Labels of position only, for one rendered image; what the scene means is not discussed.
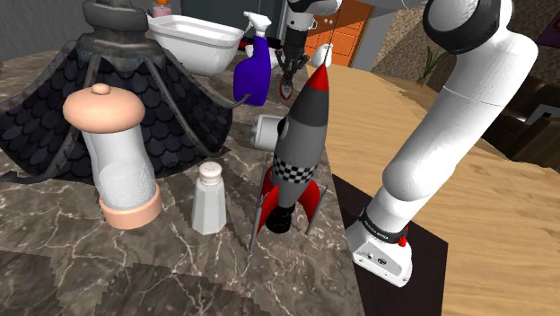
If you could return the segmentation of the orange panelled door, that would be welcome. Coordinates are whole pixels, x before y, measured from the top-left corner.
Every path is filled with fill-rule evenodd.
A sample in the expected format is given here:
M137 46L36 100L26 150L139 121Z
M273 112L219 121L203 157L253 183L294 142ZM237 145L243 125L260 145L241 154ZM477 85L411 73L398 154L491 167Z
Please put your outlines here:
M308 31L305 53L310 57L315 50L332 43L332 63L350 66L372 6L359 0L343 0L336 13L315 15L315 29Z

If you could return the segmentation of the white salt shaker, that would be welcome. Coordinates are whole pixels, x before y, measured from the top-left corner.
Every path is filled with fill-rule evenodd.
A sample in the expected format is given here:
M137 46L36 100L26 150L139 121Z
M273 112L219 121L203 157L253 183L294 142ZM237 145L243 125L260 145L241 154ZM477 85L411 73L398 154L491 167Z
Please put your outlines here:
M192 228L203 235L218 233L226 224L223 168L217 162L203 162L198 170Z

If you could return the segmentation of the blue spray bottle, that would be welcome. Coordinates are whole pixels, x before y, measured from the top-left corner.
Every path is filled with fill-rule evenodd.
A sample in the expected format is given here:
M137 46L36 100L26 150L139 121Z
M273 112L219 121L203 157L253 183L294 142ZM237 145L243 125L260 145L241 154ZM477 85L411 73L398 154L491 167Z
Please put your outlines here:
M238 103L262 106L267 99L271 77L271 62L266 38L267 27L272 23L265 15L244 12L255 29L253 53L234 69L233 94Z

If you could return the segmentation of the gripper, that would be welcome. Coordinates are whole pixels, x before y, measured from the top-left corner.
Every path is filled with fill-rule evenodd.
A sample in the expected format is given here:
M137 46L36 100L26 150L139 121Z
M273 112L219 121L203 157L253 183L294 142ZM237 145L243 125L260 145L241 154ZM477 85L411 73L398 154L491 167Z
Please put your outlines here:
M298 31L288 27L285 34L285 53L280 48L275 51L276 60L283 72L283 85L291 85L293 76L301 70L310 57L304 54L307 31Z

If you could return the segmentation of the pink bottle with orange cap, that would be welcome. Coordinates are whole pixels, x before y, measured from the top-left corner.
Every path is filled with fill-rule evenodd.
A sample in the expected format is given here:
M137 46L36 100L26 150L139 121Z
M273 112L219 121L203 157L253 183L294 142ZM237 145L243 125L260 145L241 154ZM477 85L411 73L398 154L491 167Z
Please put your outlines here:
M169 0L153 0L152 12L154 18L172 15Z

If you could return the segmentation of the grey and red toy rocket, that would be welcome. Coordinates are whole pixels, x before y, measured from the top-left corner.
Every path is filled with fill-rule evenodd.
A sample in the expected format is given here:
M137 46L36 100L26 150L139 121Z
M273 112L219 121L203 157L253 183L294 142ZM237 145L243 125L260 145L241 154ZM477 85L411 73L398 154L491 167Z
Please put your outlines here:
M307 80L288 114L277 122L272 162L262 173L249 248L263 226L273 233L290 230L292 212L301 205L309 233L325 192L312 180L325 149L328 129L328 71L320 65Z

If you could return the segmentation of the dark scaled roof-shaped object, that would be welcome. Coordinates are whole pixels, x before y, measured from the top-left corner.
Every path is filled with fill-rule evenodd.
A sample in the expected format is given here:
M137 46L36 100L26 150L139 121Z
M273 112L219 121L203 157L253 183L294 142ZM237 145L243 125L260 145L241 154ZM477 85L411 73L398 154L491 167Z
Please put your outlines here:
M163 178L219 156L233 106L146 38L144 11L130 0L84 0L83 15L92 32L0 103L0 150L16 165L1 181L91 184L103 155Z

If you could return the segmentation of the white cylinder object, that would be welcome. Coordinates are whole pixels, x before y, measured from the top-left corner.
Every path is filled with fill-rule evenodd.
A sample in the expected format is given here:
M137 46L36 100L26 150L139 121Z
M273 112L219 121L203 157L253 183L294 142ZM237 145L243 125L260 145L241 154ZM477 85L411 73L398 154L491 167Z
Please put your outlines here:
M287 133L286 117L260 114L254 119L250 143L258 150L274 152L277 140Z

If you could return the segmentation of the green potted plant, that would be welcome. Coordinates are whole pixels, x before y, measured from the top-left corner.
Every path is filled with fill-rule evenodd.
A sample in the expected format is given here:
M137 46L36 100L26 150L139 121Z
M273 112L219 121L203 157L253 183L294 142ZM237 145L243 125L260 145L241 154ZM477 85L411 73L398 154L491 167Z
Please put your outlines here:
M433 51L430 46L426 47L427 59L425 66L423 67L423 72L417 79L416 84L423 86L427 81L427 77L433 72L433 70L438 66L438 64L446 58L449 53L447 51Z

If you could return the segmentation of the dark brown sofa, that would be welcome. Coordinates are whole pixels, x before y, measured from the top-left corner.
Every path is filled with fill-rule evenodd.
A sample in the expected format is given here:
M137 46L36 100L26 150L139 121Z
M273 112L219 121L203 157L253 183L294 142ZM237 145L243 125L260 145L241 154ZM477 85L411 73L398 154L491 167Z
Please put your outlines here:
M512 161L560 169L560 84L528 76L483 139Z

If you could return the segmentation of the white basin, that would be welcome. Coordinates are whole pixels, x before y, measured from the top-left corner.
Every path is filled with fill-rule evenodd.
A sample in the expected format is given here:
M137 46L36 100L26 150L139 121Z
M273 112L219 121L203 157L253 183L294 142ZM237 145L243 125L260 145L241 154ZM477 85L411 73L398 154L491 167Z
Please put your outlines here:
M234 59L245 31L183 15L153 18L148 27L155 40L197 75L218 75Z

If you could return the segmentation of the white rounded object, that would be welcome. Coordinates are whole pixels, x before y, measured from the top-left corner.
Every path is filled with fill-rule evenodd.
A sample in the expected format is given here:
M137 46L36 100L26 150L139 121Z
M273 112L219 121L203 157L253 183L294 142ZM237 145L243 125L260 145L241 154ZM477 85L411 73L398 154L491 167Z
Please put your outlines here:
M311 65L320 67L324 65L329 68L332 63L332 43L325 43L318 47L311 57Z

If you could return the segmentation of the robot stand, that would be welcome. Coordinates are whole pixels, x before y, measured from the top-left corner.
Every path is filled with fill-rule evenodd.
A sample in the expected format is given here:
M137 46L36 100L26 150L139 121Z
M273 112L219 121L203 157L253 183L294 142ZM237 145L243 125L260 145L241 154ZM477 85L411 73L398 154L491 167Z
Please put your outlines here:
M365 316L441 316L448 243L422 226L409 224L413 270L402 287L354 265Z

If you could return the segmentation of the peach and clear pepper grinder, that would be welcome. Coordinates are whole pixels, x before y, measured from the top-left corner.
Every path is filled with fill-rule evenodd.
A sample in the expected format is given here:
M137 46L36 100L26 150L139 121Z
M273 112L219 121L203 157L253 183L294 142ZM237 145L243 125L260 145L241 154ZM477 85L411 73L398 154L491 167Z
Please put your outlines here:
M105 83L71 93L63 105L65 119L82 132L105 219L122 230L149 224L162 210L140 127L144 113L134 93Z

